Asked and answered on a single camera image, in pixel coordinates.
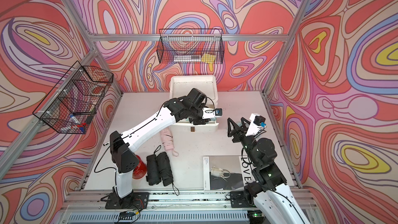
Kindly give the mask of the white plastic drawer cabinet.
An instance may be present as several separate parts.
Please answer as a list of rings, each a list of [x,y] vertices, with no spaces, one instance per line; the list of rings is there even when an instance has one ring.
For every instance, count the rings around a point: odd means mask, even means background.
[[[174,76],[170,82],[170,99],[186,96],[189,92],[196,88],[208,96],[211,100],[207,100],[206,106],[213,108],[215,103],[218,107],[218,90],[216,78],[214,75],[197,75],[197,76]],[[181,120],[170,126],[174,132],[197,132],[212,133],[218,130],[219,123],[217,120],[211,119],[205,125],[193,125],[188,119]]]

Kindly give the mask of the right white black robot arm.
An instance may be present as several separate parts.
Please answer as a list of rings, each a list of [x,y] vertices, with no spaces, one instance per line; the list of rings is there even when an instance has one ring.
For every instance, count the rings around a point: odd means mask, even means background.
[[[287,180],[275,162],[277,152],[273,141],[264,136],[265,117],[252,114],[241,118],[240,124],[227,119],[228,137],[240,143],[246,153],[254,181],[244,186],[244,196],[271,224],[309,224],[310,221],[296,201]]]

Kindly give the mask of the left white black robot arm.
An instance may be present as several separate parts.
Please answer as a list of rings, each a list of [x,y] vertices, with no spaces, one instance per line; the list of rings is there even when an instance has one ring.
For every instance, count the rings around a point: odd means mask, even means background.
[[[187,119],[193,125],[206,125],[222,116],[222,109],[206,106],[207,100],[202,91],[193,88],[188,95],[164,102],[159,111],[137,126],[110,135],[109,150],[116,166],[114,190],[119,198],[123,199],[133,192],[133,171],[139,164],[135,152],[146,141],[181,120]]]

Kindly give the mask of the pink folded umbrella lower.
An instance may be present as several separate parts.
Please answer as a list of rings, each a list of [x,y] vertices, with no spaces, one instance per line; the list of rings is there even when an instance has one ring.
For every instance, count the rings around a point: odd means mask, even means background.
[[[178,157],[179,153],[175,150],[174,138],[171,130],[169,128],[161,130],[160,137],[165,151],[170,152],[174,157]]]

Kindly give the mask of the black folded umbrella right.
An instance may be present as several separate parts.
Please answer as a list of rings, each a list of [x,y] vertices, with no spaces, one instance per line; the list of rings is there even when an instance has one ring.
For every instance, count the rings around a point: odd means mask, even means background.
[[[161,152],[157,155],[157,164],[159,175],[162,179],[163,186],[172,186],[173,192],[176,196],[180,195],[179,189],[174,185],[174,177],[170,164],[169,156],[166,152]]]

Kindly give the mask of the black folded umbrella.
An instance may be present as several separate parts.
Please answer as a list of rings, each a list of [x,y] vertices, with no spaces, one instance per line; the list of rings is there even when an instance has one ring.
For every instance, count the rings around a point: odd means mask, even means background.
[[[161,182],[157,157],[155,154],[147,156],[147,182],[149,186],[157,185]]]
[[[174,185],[174,177],[170,164],[169,156],[166,152],[161,152],[157,155],[157,164],[159,175],[162,179],[163,186],[172,186],[173,192],[176,196],[180,195],[179,189]]]

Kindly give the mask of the black folded umbrella left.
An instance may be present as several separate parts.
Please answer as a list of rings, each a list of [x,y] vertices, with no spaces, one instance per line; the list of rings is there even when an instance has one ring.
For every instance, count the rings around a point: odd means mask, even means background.
[[[161,182],[157,157],[155,154],[147,156],[147,182],[149,186],[157,185]]]

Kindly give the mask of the black white magazine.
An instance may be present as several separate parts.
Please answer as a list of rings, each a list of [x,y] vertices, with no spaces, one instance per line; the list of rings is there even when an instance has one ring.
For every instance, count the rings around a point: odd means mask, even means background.
[[[245,155],[205,156],[203,177],[205,190],[242,190],[255,180]]]

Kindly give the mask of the transparent box in basket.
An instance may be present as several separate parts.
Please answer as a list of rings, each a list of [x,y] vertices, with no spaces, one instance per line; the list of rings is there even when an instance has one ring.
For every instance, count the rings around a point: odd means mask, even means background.
[[[173,57],[174,63],[196,63],[201,61],[200,55],[176,55]]]

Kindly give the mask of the yellow item in basket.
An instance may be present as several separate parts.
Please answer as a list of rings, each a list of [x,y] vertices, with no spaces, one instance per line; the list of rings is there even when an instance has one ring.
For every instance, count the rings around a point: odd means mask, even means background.
[[[211,54],[203,54],[201,56],[201,62],[202,63],[207,63],[207,64],[214,64],[217,56],[216,55],[211,55]]]

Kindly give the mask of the blue red marker pens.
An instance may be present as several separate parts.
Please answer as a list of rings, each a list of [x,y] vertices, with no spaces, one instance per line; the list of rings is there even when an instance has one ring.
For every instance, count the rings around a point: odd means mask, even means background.
[[[69,118],[73,122],[71,128],[73,130],[79,130],[81,133],[86,132],[86,123],[85,122],[80,122],[73,114],[69,115]]]

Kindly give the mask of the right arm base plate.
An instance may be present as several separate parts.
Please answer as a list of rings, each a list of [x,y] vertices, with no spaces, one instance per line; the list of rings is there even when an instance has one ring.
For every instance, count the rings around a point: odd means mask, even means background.
[[[230,191],[229,196],[226,197],[230,203],[231,208],[255,208],[254,198],[247,191]]]

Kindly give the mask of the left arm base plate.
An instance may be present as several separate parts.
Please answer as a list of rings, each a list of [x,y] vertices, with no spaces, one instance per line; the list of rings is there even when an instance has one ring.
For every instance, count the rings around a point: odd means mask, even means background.
[[[101,198],[104,201],[106,209],[146,209],[149,202],[148,192],[133,192],[124,198],[120,198],[117,193],[112,192]]]

